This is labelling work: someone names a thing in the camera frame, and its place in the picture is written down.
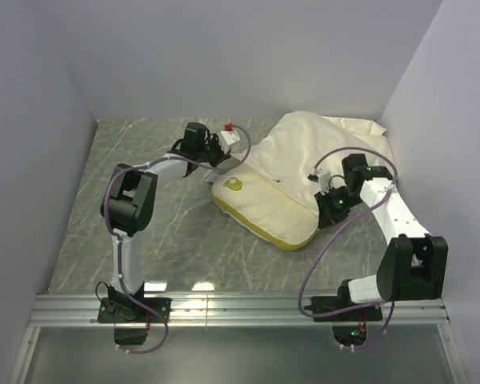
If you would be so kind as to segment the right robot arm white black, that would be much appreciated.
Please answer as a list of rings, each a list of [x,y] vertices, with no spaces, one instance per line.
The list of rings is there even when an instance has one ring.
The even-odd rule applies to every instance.
[[[342,160],[343,186],[332,187],[330,172],[316,170],[309,180],[321,189],[314,196],[318,227],[345,223],[353,207],[364,203],[379,225],[387,243],[377,272],[346,280],[338,290],[336,308],[344,319],[355,319],[365,303],[434,300],[442,295],[448,245],[433,236],[413,216],[396,188],[396,169],[376,166],[365,154]]]

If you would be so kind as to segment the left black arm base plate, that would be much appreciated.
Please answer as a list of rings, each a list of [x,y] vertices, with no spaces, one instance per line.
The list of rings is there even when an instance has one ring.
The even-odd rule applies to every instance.
[[[169,319],[171,299],[139,298],[142,306],[128,298],[114,302],[103,298],[98,309],[97,322],[104,324],[162,323]]]

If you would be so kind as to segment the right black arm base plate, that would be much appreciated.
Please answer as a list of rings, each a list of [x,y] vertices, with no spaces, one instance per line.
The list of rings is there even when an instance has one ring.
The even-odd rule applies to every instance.
[[[349,301],[341,301],[337,296],[313,296],[310,304],[305,309],[312,314],[325,314],[344,310],[340,314],[334,314],[326,318],[315,318],[314,322],[357,322],[357,321],[381,321],[382,310],[376,305],[367,303],[363,308]]]

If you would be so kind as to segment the cream quilted pillow yellow edge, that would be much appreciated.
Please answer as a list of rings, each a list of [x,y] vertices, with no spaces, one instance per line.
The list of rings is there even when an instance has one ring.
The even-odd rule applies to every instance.
[[[241,165],[211,178],[211,197],[225,214],[282,250],[306,246],[318,232],[314,212]]]

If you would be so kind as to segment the cream satin pillowcase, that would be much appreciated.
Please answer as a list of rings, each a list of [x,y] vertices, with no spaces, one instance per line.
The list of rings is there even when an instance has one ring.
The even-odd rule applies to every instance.
[[[346,150],[347,146],[374,150],[392,161],[385,132],[370,120],[295,111],[285,114],[259,144],[251,147],[245,164],[317,213],[314,195],[320,188],[308,179],[314,167],[332,175],[342,174],[342,160],[354,152]]]

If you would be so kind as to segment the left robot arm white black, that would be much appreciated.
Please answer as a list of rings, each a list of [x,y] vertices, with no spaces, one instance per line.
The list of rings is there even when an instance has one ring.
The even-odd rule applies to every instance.
[[[114,277],[107,299],[126,321],[139,320],[147,308],[143,300],[142,233],[153,217],[157,188],[185,178],[199,167],[218,170],[240,140],[231,123],[212,133],[207,126],[190,122],[183,137],[159,159],[134,166],[119,163],[114,168],[100,214],[114,247]]]

